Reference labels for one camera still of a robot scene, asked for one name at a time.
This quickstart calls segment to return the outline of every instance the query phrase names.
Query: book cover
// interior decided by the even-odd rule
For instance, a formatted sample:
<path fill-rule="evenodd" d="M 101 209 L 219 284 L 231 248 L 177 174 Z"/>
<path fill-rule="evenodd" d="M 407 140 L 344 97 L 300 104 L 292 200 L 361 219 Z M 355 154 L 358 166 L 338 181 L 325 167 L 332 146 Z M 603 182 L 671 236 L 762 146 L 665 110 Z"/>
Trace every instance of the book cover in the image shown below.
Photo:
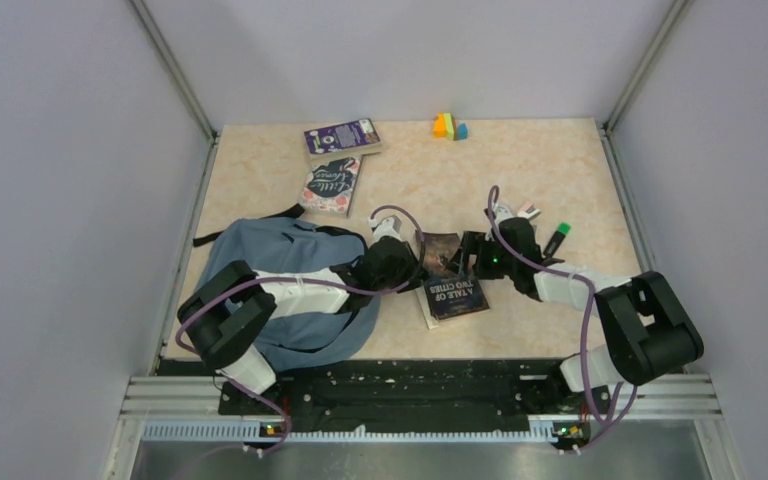
<path fill-rule="evenodd" d="M 360 156 L 341 158 L 311 168 L 299 205 L 312 212 L 349 216 L 360 173 Z"/>
<path fill-rule="evenodd" d="M 380 152 L 383 145 L 372 120 L 364 118 L 304 132 L 311 161 L 322 163 L 354 154 Z"/>
<path fill-rule="evenodd" d="M 425 233 L 422 265 L 428 272 L 423 288 L 417 289 L 428 328 L 439 321 L 487 310 L 490 306 L 468 259 L 455 258 L 460 247 L 456 233 Z"/>

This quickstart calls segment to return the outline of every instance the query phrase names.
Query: backpack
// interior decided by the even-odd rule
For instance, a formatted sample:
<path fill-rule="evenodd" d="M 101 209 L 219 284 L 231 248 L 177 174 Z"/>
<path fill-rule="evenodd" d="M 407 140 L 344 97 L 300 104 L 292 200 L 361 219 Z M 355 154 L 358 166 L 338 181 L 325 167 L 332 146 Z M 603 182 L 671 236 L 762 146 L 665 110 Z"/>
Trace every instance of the backpack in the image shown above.
<path fill-rule="evenodd" d="M 215 241 L 196 289 L 234 260 L 244 260 L 253 270 L 304 273 L 349 263 L 366 253 L 366 241 L 359 234 L 299 220 L 301 212 L 296 206 L 267 218 L 240 219 L 222 232 L 194 239 L 195 247 Z M 234 304 L 226 305 L 233 312 Z M 355 312 L 272 319 L 254 346 L 276 372 L 346 360 L 372 334 L 380 305 L 381 297 L 375 297 Z"/>

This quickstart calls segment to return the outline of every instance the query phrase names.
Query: table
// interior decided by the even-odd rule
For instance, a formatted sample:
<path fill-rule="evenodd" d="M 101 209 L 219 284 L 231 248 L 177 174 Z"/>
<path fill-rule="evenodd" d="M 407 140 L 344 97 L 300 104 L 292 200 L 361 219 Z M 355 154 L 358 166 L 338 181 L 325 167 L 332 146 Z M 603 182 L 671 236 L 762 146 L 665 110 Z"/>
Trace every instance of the table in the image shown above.
<path fill-rule="evenodd" d="M 466 121 L 469 138 L 431 136 L 432 122 L 375 122 L 386 150 L 364 157 L 349 218 L 306 213 L 303 220 L 353 230 L 371 240 L 366 219 L 382 204 L 412 212 L 423 230 L 487 230 L 482 210 L 497 184 L 502 203 L 543 210 L 534 224 L 545 245 L 560 222 L 572 231 L 557 257 L 577 266 L 636 275 L 640 267 L 593 119 Z M 293 205 L 310 164 L 302 132 L 323 124 L 226 126 L 199 219 L 197 236 L 238 218 Z M 405 221 L 403 237 L 412 229 Z M 180 302 L 193 292 L 210 247 L 192 251 Z M 383 299 L 375 331 L 353 358 L 564 357 L 578 351 L 582 314 L 514 290 L 509 280 L 482 281 L 490 310 L 429 330 L 416 293 Z M 193 358 L 175 344 L 166 358 Z M 591 322 L 590 347 L 604 343 Z"/>

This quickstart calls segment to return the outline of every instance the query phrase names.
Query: metal frame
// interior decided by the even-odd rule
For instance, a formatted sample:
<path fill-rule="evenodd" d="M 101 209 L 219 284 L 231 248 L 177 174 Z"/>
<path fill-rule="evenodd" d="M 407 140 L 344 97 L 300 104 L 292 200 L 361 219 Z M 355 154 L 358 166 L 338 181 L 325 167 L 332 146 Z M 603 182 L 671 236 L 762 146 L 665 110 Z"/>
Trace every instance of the metal frame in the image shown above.
<path fill-rule="evenodd" d="M 177 88 L 180 97 L 205 136 L 211 140 L 209 154 L 202 173 L 189 224 L 180 248 L 178 270 L 163 309 L 163 335 L 158 345 L 162 354 L 165 341 L 172 328 L 174 310 L 180 296 L 181 283 L 189 260 L 191 247 L 189 239 L 198 225 L 204 203 L 207 185 L 218 147 L 218 133 L 211 126 L 204 109 L 181 71 L 171 49 L 164 40 L 144 0 L 126 0 L 145 30 L 148 40 L 155 49 L 164 69 Z M 664 45 L 675 31 L 675 27 L 686 13 L 692 0 L 675 0 L 661 27 L 650 43 L 646 53 L 635 69 L 631 79 L 622 91 L 609 119 L 599 126 L 605 156 L 613 176 L 617 194 L 628 223 L 632 242 L 642 268 L 655 268 L 656 258 L 649 248 L 640 212 L 628 184 L 622 159 L 613 141 L 613 132 L 623 119 L 628 106 L 648 77 L 652 67 L 663 51 Z M 137 452 L 145 432 L 155 438 L 166 435 L 166 440 L 189 439 L 189 441 L 264 441 L 257 437 L 255 426 L 260 422 L 280 421 L 280 417 L 263 415 L 251 418 L 222 417 L 218 414 L 221 392 L 217 385 L 222 379 L 211 377 L 134 377 L 125 394 L 119 422 L 114 434 L 106 466 L 105 479 L 130 478 L 137 462 Z M 628 399 L 629 391 L 624 389 L 620 402 Z M 636 421 L 694 421 L 704 459 L 713 480 L 742 480 L 742 473 L 736 450 L 723 421 L 719 402 L 707 374 L 666 375 L 655 382 L 640 387 L 639 398 L 635 401 L 626 420 Z M 513 432 L 506 435 L 482 434 L 475 436 L 437 436 L 427 439 L 412 436 L 376 436 L 365 431 L 349 432 L 347 435 L 306 435 L 293 434 L 289 442 L 330 442 L 330 441 L 547 441 L 551 440 L 552 422 L 576 421 L 576 415 L 541 415 L 532 419 L 536 431 Z"/>

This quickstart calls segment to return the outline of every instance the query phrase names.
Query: marker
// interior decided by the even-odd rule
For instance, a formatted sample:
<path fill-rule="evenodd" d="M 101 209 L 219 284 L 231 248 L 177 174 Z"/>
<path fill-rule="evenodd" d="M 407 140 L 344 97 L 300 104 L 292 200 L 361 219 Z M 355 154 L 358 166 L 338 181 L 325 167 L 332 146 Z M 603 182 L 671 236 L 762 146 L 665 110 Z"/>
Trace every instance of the marker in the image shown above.
<path fill-rule="evenodd" d="M 543 249 L 544 257 L 551 258 L 555 256 L 555 252 L 558 251 L 558 248 L 561 246 L 561 242 L 567 238 L 567 234 L 569 233 L 570 228 L 572 227 L 570 227 L 570 225 L 566 222 L 558 225 L 558 229 L 555 230 L 555 233 L 552 234 L 552 238 L 549 239 L 549 243 L 546 244 L 546 248 Z"/>

